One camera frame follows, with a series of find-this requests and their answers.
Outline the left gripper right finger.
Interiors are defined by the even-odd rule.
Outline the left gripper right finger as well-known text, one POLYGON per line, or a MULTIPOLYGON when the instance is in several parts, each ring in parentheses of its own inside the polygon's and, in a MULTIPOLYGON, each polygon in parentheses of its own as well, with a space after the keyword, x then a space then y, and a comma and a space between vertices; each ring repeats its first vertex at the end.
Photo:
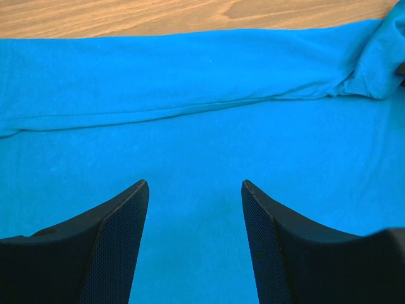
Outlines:
POLYGON ((404 229, 367 236, 338 231, 249 180, 241 196, 260 303, 404 302, 404 229))

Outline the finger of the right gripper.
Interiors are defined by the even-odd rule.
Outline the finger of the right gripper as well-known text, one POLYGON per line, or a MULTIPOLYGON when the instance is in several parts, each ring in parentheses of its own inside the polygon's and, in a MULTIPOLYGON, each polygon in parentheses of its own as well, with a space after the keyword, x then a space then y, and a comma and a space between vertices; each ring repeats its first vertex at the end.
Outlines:
POLYGON ((401 77, 405 77, 405 63, 401 63, 397 70, 396 70, 396 74, 401 76, 401 77))

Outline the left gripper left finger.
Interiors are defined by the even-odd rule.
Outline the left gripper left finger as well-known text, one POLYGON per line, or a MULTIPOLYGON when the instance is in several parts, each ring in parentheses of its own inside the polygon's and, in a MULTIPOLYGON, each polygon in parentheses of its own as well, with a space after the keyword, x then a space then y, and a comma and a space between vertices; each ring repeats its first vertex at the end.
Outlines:
POLYGON ((146 221, 140 180, 31 236, 1 240, 1 303, 128 303, 146 221))

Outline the blue t shirt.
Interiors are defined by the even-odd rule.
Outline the blue t shirt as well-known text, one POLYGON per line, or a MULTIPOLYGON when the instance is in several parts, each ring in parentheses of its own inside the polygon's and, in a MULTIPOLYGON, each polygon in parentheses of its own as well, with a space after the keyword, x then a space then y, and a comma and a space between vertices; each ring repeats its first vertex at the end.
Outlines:
POLYGON ((404 225, 404 2, 383 20, 1 40, 1 236, 144 179, 131 303, 256 303, 244 180, 366 235, 404 225))

